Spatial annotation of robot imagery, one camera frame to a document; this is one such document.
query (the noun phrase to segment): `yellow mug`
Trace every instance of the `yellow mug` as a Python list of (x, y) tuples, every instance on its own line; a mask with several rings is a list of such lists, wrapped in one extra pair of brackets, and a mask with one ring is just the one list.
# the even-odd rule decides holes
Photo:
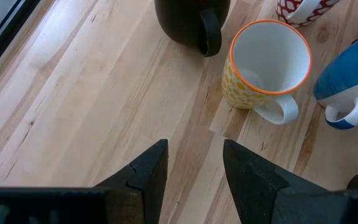
[[(310, 48), (296, 29), (274, 20), (251, 22), (232, 41), (223, 95), (233, 107), (253, 109), (273, 124), (285, 124), (298, 116), (289, 93), (306, 81), (310, 68)], [(283, 116), (267, 109), (268, 101), (277, 102)]]

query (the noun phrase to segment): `wooden floor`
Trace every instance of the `wooden floor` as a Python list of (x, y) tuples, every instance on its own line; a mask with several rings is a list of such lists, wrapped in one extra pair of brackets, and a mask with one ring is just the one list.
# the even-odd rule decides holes
[(358, 1), (300, 29), (313, 53), (293, 94), (298, 119), (276, 126), (222, 98), (234, 34), (275, 18), (277, 0), (232, 0), (220, 53), (171, 41), (152, 0), (47, 0), (0, 68), (0, 185), (92, 186), (155, 141), (169, 140), (161, 223), (239, 223), (222, 160), (231, 138), (328, 189), (358, 173), (358, 127), (330, 128), (311, 90), (358, 37)]

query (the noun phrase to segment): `blue mug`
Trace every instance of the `blue mug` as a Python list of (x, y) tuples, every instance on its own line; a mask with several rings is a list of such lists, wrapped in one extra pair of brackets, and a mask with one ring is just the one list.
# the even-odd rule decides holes
[[(314, 85), (314, 97), (326, 108), (325, 118), (337, 129), (358, 125), (358, 41), (333, 60)], [(347, 113), (341, 119), (338, 113)]]

